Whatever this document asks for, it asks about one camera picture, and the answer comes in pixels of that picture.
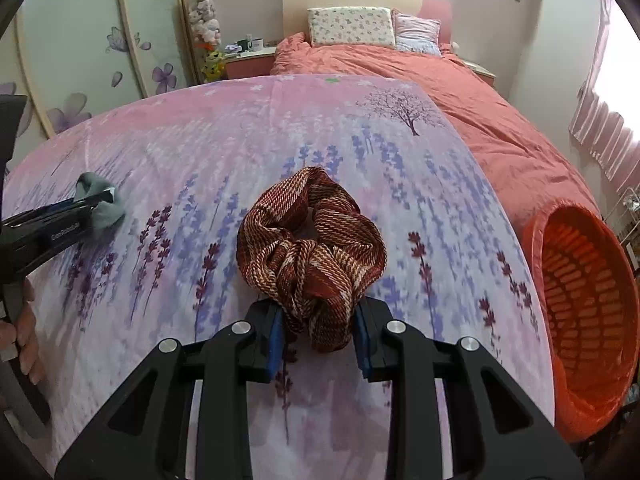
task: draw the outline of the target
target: pink pillow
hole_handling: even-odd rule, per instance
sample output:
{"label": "pink pillow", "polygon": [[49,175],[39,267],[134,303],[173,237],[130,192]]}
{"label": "pink pillow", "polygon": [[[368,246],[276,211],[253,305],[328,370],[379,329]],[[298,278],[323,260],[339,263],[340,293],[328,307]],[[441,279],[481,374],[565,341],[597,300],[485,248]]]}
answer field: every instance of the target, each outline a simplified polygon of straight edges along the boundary
{"label": "pink pillow", "polygon": [[439,43],[440,20],[425,20],[410,14],[402,14],[399,10],[393,9],[392,19],[396,41],[398,39],[415,41],[429,41]]}

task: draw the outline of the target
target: pink curtain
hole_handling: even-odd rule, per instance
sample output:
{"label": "pink curtain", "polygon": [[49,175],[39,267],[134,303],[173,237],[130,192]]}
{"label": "pink curtain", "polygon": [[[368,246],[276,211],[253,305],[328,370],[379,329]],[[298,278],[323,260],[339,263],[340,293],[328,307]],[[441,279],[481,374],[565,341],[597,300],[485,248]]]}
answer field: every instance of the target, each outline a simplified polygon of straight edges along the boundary
{"label": "pink curtain", "polygon": [[590,150],[607,178],[621,192],[640,183],[640,146],[622,116],[610,111],[607,102],[594,90],[607,48],[612,4],[612,0],[600,0],[600,30],[593,63],[580,89],[578,108],[569,131]]}

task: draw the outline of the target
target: pink floral bed sheet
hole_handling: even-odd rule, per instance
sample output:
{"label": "pink floral bed sheet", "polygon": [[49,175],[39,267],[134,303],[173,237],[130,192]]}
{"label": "pink floral bed sheet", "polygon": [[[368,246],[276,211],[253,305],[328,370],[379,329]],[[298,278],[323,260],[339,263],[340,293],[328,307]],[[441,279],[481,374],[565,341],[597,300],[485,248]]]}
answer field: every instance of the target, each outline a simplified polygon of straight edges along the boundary
{"label": "pink floral bed sheet", "polygon": [[[266,76],[92,118],[8,177],[5,216],[68,198],[83,171],[115,183],[127,207],[116,230],[33,275],[52,434],[30,446],[50,471],[162,338],[202,340],[244,315],[258,295],[236,266],[239,223],[308,165],[382,232],[388,266],[369,295],[429,337],[479,339],[553,421],[548,341],[520,245],[430,98],[381,77]],[[300,336],[274,383],[248,388],[255,478],[382,478],[389,405],[390,385],[362,380],[353,346],[319,355]]]}

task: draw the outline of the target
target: human hand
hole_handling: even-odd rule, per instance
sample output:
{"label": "human hand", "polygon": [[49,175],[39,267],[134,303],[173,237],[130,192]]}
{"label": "human hand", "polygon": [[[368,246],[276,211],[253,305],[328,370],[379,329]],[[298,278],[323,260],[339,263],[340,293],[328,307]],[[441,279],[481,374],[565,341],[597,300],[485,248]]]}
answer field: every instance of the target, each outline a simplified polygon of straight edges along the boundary
{"label": "human hand", "polygon": [[29,303],[36,299],[31,282],[25,278],[22,289],[24,303],[15,325],[0,321],[0,351],[17,342],[20,349],[20,370],[28,375],[33,384],[44,377],[44,366],[40,360],[40,347],[35,333],[36,317]]}

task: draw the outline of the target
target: mug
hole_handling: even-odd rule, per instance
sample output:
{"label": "mug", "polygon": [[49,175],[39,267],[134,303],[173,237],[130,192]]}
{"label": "mug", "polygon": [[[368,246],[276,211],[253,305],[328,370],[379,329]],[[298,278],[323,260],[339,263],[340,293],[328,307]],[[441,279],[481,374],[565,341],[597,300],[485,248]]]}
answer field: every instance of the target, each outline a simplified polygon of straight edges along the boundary
{"label": "mug", "polygon": [[238,45],[240,45],[240,52],[247,52],[251,50],[252,42],[249,40],[240,40],[238,41]]}

